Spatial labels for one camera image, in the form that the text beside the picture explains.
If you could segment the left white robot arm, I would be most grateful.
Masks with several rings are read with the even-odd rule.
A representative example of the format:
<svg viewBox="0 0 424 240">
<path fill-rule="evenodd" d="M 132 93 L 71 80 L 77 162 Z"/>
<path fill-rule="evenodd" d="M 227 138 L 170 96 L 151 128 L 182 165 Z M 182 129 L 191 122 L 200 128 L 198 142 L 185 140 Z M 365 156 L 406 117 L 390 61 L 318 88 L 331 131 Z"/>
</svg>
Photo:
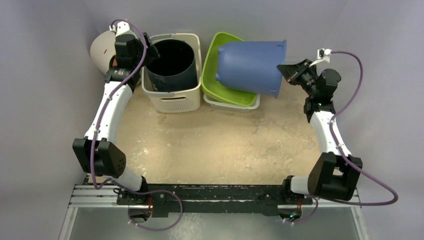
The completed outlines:
<svg viewBox="0 0 424 240">
<path fill-rule="evenodd" d="M 141 68 L 159 58 L 147 33 L 104 32 L 90 47 L 90 56 L 105 75 L 104 91 L 98 110 L 82 138 L 75 138 L 73 152 L 82 168 L 93 178 L 107 181 L 130 191 L 138 205 L 146 203 L 146 180 L 127 167 L 125 153 L 116 144 L 118 126 L 125 106 L 139 82 Z"/>
</svg>

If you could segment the lime green plastic basin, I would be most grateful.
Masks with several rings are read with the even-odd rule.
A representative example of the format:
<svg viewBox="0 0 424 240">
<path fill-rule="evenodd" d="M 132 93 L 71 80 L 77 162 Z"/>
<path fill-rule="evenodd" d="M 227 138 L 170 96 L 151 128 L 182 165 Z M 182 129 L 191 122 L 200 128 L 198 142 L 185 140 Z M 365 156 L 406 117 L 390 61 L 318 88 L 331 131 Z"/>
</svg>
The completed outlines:
<svg viewBox="0 0 424 240">
<path fill-rule="evenodd" d="M 248 107 L 256 103 L 257 94 L 227 88 L 215 79 L 219 63 L 219 47 L 241 41 L 241 38 L 227 32 L 216 33 L 209 45 L 200 80 L 202 90 L 208 97 L 221 103 Z"/>
</svg>

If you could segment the white pastel drawer cabinet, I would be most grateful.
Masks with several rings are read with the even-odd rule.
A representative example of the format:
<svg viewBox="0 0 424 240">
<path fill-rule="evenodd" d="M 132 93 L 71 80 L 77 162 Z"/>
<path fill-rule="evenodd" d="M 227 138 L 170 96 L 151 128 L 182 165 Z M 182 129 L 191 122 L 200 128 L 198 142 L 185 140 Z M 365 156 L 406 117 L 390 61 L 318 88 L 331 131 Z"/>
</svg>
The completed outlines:
<svg viewBox="0 0 424 240">
<path fill-rule="evenodd" d="M 97 36 L 92 42 L 89 50 L 91 60 L 97 69 L 104 75 L 110 68 L 110 62 L 116 55 L 115 33 L 105 31 Z"/>
</svg>

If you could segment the aluminium rail base frame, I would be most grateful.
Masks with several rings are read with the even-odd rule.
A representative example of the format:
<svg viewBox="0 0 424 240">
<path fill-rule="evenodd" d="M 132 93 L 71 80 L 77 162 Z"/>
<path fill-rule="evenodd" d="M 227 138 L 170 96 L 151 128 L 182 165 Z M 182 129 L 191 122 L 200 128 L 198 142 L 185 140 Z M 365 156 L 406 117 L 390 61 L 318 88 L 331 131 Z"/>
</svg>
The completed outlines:
<svg viewBox="0 0 424 240">
<path fill-rule="evenodd" d="M 358 206 L 290 195 L 282 185 L 150 184 L 148 203 L 76 185 L 62 240 L 367 240 Z"/>
</svg>

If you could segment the blue plastic bucket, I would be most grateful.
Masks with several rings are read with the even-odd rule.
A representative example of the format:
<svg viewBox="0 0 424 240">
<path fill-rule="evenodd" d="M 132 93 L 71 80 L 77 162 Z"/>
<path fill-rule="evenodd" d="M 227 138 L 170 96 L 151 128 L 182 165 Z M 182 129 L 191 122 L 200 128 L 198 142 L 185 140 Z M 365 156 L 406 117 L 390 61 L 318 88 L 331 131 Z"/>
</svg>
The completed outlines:
<svg viewBox="0 0 424 240">
<path fill-rule="evenodd" d="M 215 79 L 223 86 L 277 98 L 287 41 L 232 41 L 218 47 Z"/>
</svg>

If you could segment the black cylindrical bucket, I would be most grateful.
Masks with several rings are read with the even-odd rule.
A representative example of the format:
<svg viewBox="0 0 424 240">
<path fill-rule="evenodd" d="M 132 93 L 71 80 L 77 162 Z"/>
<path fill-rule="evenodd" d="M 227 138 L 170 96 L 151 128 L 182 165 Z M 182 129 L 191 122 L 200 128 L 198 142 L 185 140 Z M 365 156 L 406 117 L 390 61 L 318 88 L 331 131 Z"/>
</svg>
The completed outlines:
<svg viewBox="0 0 424 240">
<path fill-rule="evenodd" d="M 166 39 L 154 46 L 160 57 L 146 66 L 146 72 L 157 92 L 185 91 L 198 86 L 195 52 L 188 43 Z"/>
</svg>

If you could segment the cream perforated storage basket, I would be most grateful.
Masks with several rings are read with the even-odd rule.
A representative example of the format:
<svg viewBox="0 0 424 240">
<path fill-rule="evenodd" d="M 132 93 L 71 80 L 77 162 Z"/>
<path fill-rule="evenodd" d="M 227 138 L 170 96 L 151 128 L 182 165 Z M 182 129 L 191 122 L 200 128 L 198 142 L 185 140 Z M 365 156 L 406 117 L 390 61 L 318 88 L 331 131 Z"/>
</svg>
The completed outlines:
<svg viewBox="0 0 424 240">
<path fill-rule="evenodd" d="M 183 113 L 197 110 L 201 103 L 201 80 L 202 72 L 202 57 L 200 50 L 200 40 L 196 34 L 192 33 L 170 33 L 160 34 L 151 37 L 155 44 L 163 40 L 179 40 L 189 44 L 194 50 L 195 65 L 197 72 L 198 84 L 195 88 L 175 91 L 175 92 L 159 92 L 153 88 L 153 85 L 148 77 L 146 66 L 141 70 L 141 87 L 144 93 L 148 96 L 153 107 L 161 113 Z"/>
</svg>

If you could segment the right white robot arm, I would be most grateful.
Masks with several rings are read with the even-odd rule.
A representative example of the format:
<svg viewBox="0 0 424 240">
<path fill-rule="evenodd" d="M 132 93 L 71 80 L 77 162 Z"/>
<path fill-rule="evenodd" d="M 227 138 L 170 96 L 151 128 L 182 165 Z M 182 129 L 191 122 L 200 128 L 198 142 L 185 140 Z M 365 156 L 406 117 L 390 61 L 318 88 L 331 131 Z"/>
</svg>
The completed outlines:
<svg viewBox="0 0 424 240">
<path fill-rule="evenodd" d="M 336 110 L 332 101 L 341 75 L 334 69 L 321 74 L 312 61 L 305 59 L 296 64 L 279 64 L 284 80 L 301 86 L 307 93 L 303 112 L 315 131 L 321 154 L 308 176 L 289 176 L 289 185 L 281 189 L 280 196 L 288 204 L 300 195 L 310 195 L 338 201 L 349 201 L 354 194 L 359 169 L 363 162 L 353 157 L 343 142 L 336 123 Z"/>
</svg>

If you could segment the white lattice plastic basket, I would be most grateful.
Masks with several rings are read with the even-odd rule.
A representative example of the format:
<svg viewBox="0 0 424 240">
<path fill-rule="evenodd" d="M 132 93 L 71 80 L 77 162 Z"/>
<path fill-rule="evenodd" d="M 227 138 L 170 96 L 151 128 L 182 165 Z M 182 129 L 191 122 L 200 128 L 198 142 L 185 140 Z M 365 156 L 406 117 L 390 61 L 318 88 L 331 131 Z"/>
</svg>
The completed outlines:
<svg viewBox="0 0 424 240">
<path fill-rule="evenodd" d="M 203 100 L 207 104 L 209 104 L 212 108 L 218 109 L 218 110 L 232 111 L 232 112 L 241 112 L 241 113 L 248 113 L 252 110 L 257 109 L 260 105 L 260 98 L 261 98 L 261 95 L 258 94 L 256 96 L 256 100 L 250 106 L 241 106 L 236 104 L 219 102 L 210 98 L 207 94 L 205 93 L 203 94 Z"/>
</svg>

